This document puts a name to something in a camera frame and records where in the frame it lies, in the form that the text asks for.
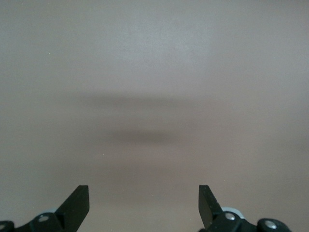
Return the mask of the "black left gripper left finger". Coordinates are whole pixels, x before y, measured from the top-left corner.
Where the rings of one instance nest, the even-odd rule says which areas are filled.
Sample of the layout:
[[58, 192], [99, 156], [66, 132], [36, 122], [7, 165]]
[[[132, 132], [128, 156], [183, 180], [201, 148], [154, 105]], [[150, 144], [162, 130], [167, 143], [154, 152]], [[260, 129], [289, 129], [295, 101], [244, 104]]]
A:
[[27, 224], [0, 221], [0, 232], [77, 232], [89, 212], [89, 187], [79, 185], [55, 212], [41, 213]]

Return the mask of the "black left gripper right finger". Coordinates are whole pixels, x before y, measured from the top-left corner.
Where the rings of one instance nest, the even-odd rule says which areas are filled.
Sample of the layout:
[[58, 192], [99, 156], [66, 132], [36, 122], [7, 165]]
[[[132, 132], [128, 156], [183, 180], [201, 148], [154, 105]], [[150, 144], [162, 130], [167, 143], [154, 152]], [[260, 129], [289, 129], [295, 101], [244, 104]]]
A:
[[221, 207], [208, 185], [199, 186], [198, 210], [204, 225], [198, 232], [290, 232], [279, 220], [262, 218], [254, 225], [239, 210]]

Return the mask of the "brown table cover cloth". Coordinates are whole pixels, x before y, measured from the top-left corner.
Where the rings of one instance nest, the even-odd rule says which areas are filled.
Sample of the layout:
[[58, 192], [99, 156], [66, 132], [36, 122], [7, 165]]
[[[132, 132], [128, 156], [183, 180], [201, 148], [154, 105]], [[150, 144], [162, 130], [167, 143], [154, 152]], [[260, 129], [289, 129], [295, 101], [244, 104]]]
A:
[[309, 0], [0, 0], [0, 220], [78, 185], [79, 232], [196, 232], [199, 185], [309, 232]]

